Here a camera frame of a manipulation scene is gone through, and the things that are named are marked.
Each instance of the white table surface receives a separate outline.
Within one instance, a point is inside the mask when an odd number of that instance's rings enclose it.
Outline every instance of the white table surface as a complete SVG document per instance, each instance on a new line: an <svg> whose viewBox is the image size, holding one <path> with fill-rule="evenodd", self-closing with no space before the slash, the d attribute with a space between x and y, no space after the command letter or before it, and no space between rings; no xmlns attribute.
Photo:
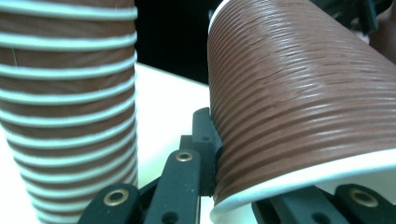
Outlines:
<svg viewBox="0 0 396 224"><path fill-rule="evenodd" d="M168 155L178 149L180 136L191 134L192 113L209 106L206 85L138 63L136 65L139 188L160 176ZM0 129L0 223L39 223L20 178L18 167ZM358 176L320 184L332 192L343 183L363 184L396 203L396 172ZM213 201L202 198L201 223L209 219ZM249 205L222 218L219 223L255 223Z"/></svg>

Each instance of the white stripe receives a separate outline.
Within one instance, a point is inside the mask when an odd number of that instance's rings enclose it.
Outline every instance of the white stripe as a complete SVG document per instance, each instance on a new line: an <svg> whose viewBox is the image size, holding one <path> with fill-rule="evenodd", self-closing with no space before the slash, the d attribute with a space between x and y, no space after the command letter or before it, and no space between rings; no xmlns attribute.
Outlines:
<svg viewBox="0 0 396 224"><path fill-rule="evenodd" d="M35 213L38 218L45 220L39 220L39 223L62 223L62 224L76 224L81 216L58 216L50 213L43 212L38 208L35 208Z"/></svg>
<svg viewBox="0 0 396 224"><path fill-rule="evenodd" d="M135 175L136 175L136 172L133 172L131 174L131 176L127 180L124 181L124 183L130 184L130 182L134 179ZM34 204L38 208L47 209L50 211L57 211L57 212L62 212L62 211L72 212L72 211L82 210L82 209L86 208L87 205L91 202L91 200L87 200L87 201L77 202L77 203L53 203L53 202L48 202L45 200L40 201L34 196L31 197L31 201L32 201L32 204ZM39 215L40 217L45 216L45 214L43 214L41 211L39 211L39 213L41 213L41 215Z"/></svg>
<svg viewBox="0 0 396 224"><path fill-rule="evenodd" d="M48 189L36 186L32 183L28 183L27 181L25 181L25 185L29 192L32 192L34 195L38 195L41 197L53 199L77 198L92 194L107 187L108 185L120 181L120 179L126 176L128 172L136 172L137 169L134 169L134 165L136 165L136 162L129 162L128 165L123 167L123 170L109 177L107 180L100 181L99 183L93 185L84 186L79 189Z"/></svg>
<svg viewBox="0 0 396 224"><path fill-rule="evenodd" d="M43 148L43 149L54 149L54 148L71 148L71 147L84 147L90 144L105 141L123 131L125 131L134 121L136 117L136 111L134 114L125 120L123 123L111 127L100 133L92 133L88 135L83 135L81 137L74 138L32 138L29 136L24 136L18 133L14 133L6 128L4 128L4 133L6 139L13 144L22 147L32 147L32 148Z"/></svg>
<svg viewBox="0 0 396 224"><path fill-rule="evenodd" d="M12 77L32 80L73 80L92 77L105 77L125 71L134 66L137 53L122 62L101 64L84 68L33 68L0 64L0 77Z"/></svg>
<svg viewBox="0 0 396 224"><path fill-rule="evenodd" d="M137 33L106 38L60 38L0 33L0 47L37 51L94 51L121 49L136 43Z"/></svg>
<svg viewBox="0 0 396 224"><path fill-rule="evenodd" d="M125 135L120 141L117 141L116 143L108 146L108 147L103 147L99 148L98 150L94 152L89 152L86 154L81 154L77 156L71 156L71 157L37 157L37 156L32 156L32 155L27 155L25 153L19 152L17 149L13 148L12 146L9 146L13 150L13 156L15 160L20 161L22 163L28 164L28 165L33 165L33 166L38 166L38 167L64 167L64 166L73 166L73 165L80 165L82 163L90 162L90 161L95 161L102 159L105 156L108 156L115 151L119 150L121 147L125 147L128 142L133 139L133 137L136 135L136 125L134 128L131 130L130 133Z"/></svg>
<svg viewBox="0 0 396 224"><path fill-rule="evenodd" d="M128 179L126 179L124 181L124 183L137 186L137 170L138 170L138 166L136 166L136 169L134 169L134 172L129 176Z"/></svg>
<svg viewBox="0 0 396 224"><path fill-rule="evenodd" d="M0 1L0 11L27 16L85 21L133 21L137 8L85 7L38 1Z"/></svg>
<svg viewBox="0 0 396 224"><path fill-rule="evenodd" d="M130 90L134 86L135 75L117 86L75 94L31 94L0 89L0 100L24 105L78 105L98 101Z"/></svg>
<svg viewBox="0 0 396 224"><path fill-rule="evenodd" d="M32 116L28 117L23 115L12 114L0 108L0 119L23 127L37 127L37 128L74 127L74 126L95 123L100 120L115 117L116 115L130 108L134 104L134 100L135 100L135 92L125 102L122 102L119 105L112 106L106 110L91 114L85 114L81 116L64 117L64 118L44 118L44 117L32 117Z"/></svg>
<svg viewBox="0 0 396 224"><path fill-rule="evenodd" d="M74 182L83 181L89 178L96 178L97 176L109 173L121 164L123 164L128 158L135 153L136 143L132 145L132 149L126 150L122 155L118 156L113 161L108 161L100 167L92 167L89 170L82 170L76 174L43 174L34 171L30 168L19 166L21 175L26 176L29 179L35 180L40 183L46 184L69 184Z"/></svg>

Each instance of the brown paper cup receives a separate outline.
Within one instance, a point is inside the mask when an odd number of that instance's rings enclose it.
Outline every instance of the brown paper cup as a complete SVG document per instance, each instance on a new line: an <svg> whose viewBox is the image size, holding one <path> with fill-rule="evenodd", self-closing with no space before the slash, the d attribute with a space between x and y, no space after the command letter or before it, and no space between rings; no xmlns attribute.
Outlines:
<svg viewBox="0 0 396 224"><path fill-rule="evenodd" d="M133 1L0 3L0 122L43 223L137 184Z"/></svg>
<svg viewBox="0 0 396 224"><path fill-rule="evenodd" d="M208 38L223 141L212 219L396 167L396 66L308 0L224 1Z"/></svg>

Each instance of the black plastic part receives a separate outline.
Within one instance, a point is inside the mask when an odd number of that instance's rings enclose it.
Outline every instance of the black plastic part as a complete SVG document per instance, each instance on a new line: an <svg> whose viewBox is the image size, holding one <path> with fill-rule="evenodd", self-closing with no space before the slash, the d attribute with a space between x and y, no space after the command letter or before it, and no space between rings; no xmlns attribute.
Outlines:
<svg viewBox="0 0 396 224"><path fill-rule="evenodd" d="M359 16L361 31L367 35L378 30L374 0L357 0L356 9Z"/></svg>
<svg viewBox="0 0 396 224"><path fill-rule="evenodd" d="M360 185L343 185L335 191L339 210L356 224L396 224L396 207L377 192Z"/></svg>
<svg viewBox="0 0 396 224"><path fill-rule="evenodd" d="M198 152L182 149L171 153L144 223L199 223L200 169Z"/></svg>
<svg viewBox="0 0 396 224"><path fill-rule="evenodd" d="M281 223L349 223L315 187L298 189L271 199Z"/></svg>
<svg viewBox="0 0 396 224"><path fill-rule="evenodd" d="M155 190L157 189L160 178L151 181L145 187L139 190L140 193L140 207L142 209L142 222L146 219L149 205L151 204L152 198L154 197Z"/></svg>
<svg viewBox="0 0 396 224"><path fill-rule="evenodd" d="M251 204L257 224L280 224L279 216L269 199L264 199Z"/></svg>
<svg viewBox="0 0 396 224"><path fill-rule="evenodd" d="M106 205L105 197L113 190L127 190L126 201L118 205ZM139 191L130 184L114 184L100 190L84 210L78 224L128 224L139 223L141 211L139 208Z"/></svg>
<svg viewBox="0 0 396 224"><path fill-rule="evenodd" d="M201 196L212 196L215 190L217 158L222 142L210 117L209 108L194 112L192 120L192 148L199 152L201 164Z"/></svg>
<svg viewBox="0 0 396 224"><path fill-rule="evenodd" d="M192 149L192 136L191 135L181 135L179 148L182 149Z"/></svg>
<svg viewBox="0 0 396 224"><path fill-rule="evenodd" d="M375 1L376 15L379 15L382 12L384 12L385 10L387 10L388 8L390 8L390 6L392 5L392 2L393 2L393 0L376 0Z"/></svg>

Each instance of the ribbed cup surface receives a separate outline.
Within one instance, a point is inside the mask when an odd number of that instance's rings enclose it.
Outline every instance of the ribbed cup surface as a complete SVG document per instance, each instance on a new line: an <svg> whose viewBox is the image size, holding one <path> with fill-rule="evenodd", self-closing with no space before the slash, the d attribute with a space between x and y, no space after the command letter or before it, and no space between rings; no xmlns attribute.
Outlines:
<svg viewBox="0 0 396 224"><path fill-rule="evenodd" d="M224 144L216 203L276 176L396 148L396 66L308 0L231 0L208 38Z"/></svg>
<svg viewBox="0 0 396 224"><path fill-rule="evenodd" d="M100 189L137 184L136 8L17 2L0 2L0 122L38 219L76 223Z"/></svg>

